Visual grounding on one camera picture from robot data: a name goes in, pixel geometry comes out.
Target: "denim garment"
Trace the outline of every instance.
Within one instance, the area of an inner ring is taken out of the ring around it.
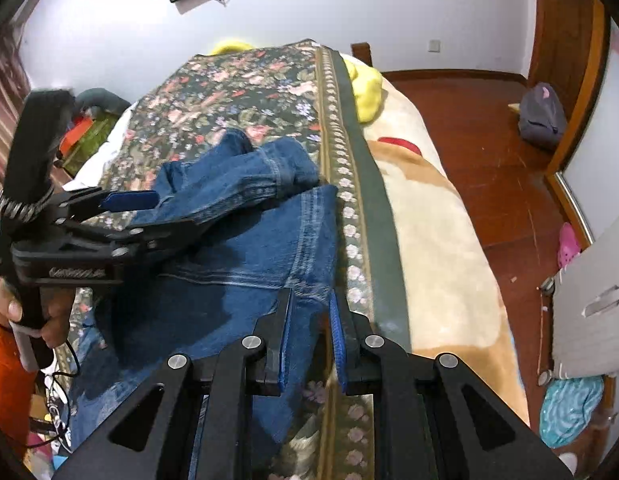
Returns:
[[[217,354],[250,334],[291,287],[288,381],[281,397],[255,397],[253,460],[263,463],[286,436],[327,310],[336,254],[336,188],[288,137],[254,149],[238,130],[194,162],[165,164],[157,208],[135,224],[218,220],[186,253],[132,269],[86,321],[81,375],[70,397],[72,446],[83,442],[174,352]]]

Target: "finger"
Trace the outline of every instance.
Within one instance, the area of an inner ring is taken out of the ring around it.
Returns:
[[[47,304],[49,317],[68,317],[72,312],[75,296],[74,288],[55,288]]]
[[[23,309],[8,289],[3,278],[0,278],[0,314],[12,321],[20,321],[23,317]]]
[[[69,317],[53,317],[45,326],[41,329],[41,337],[49,348],[56,348],[65,343],[70,332],[70,318]]]

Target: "blue gripper pad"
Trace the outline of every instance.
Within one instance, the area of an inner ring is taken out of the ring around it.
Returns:
[[[282,392],[287,385],[287,380],[290,374],[289,363],[287,361],[287,344],[290,339],[290,319],[292,318],[292,312],[296,307],[296,296],[294,293],[290,295],[290,304],[287,308],[287,315],[285,316],[285,327],[283,328],[283,338],[281,340],[281,368],[278,374],[278,387]]]
[[[121,191],[113,192],[101,202],[101,208],[112,213],[153,209],[158,205],[160,196],[156,191]]]
[[[347,353],[345,352],[345,336],[341,326],[341,317],[338,312],[336,293],[332,290],[329,298],[329,323],[332,328],[332,344],[334,346],[334,362],[336,363],[336,374],[338,383],[341,385],[343,393],[347,386]]]

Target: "wooden door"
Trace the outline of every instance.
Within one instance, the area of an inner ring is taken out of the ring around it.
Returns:
[[[593,0],[537,0],[528,85],[552,85],[568,120],[587,66],[592,17]]]

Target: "backpack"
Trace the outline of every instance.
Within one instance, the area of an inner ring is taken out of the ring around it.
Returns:
[[[538,83],[521,99],[520,113],[521,138],[543,150],[556,150],[567,128],[567,120],[554,88]]]

